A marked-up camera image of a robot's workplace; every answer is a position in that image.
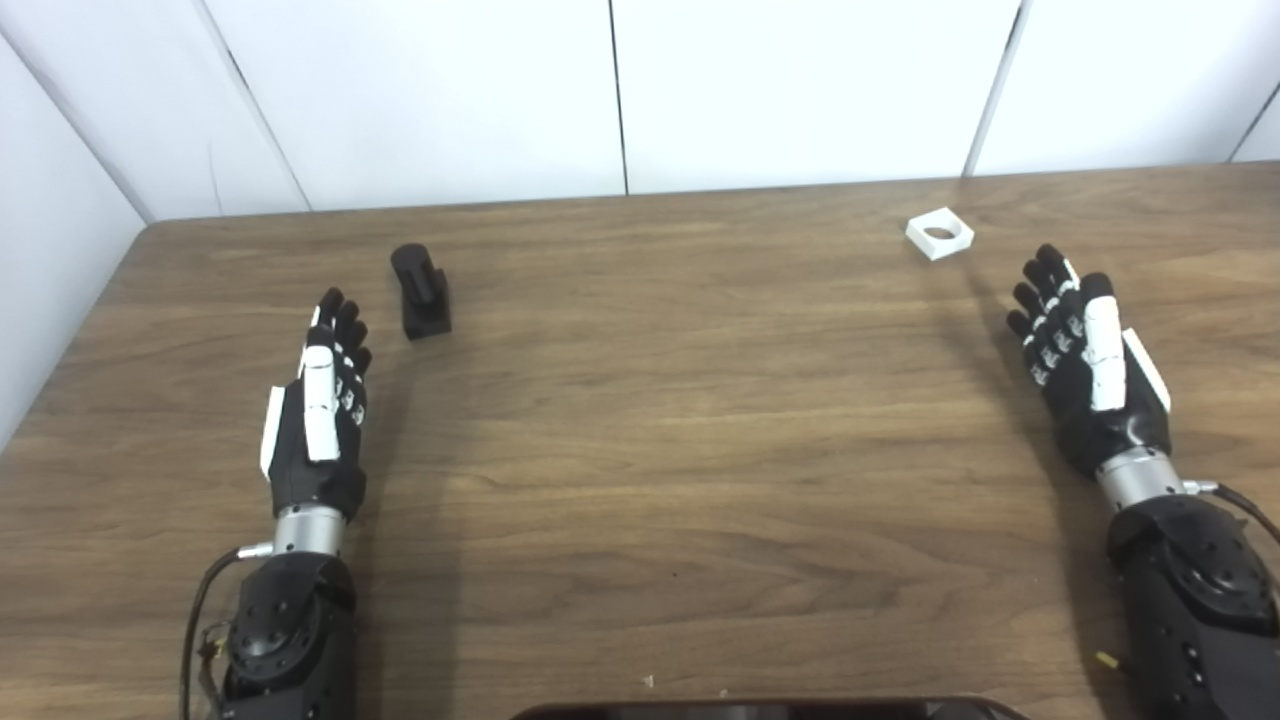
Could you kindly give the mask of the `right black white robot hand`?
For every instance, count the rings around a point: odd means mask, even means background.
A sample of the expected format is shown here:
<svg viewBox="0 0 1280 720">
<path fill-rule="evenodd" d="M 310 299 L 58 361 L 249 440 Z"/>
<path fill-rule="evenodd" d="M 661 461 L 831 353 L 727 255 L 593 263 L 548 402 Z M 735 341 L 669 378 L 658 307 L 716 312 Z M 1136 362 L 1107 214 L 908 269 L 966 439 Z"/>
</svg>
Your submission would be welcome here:
<svg viewBox="0 0 1280 720">
<path fill-rule="evenodd" d="M 1006 316 L 1044 401 L 1055 442 L 1080 474 L 1134 448 L 1169 455 L 1171 395 L 1137 332 L 1121 319 L 1110 277 L 1080 275 L 1053 245 L 1023 268 Z"/>
</svg>

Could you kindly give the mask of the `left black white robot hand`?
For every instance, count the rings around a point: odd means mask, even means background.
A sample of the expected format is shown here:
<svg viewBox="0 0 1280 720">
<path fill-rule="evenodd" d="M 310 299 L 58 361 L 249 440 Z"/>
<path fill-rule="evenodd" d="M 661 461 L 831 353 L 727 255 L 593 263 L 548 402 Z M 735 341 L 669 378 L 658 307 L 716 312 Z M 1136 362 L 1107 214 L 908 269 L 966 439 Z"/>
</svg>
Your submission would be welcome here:
<svg viewBox="0 0 1280 720">
<path fill-rule="evenodd" d="M 358 305 L 330 287 L 310 318 L 294 378 L 270 388 L 259 465 L 274 514 L 320 505 L 352 520 L 364 503 L 367 334 Z"/>
</svg>

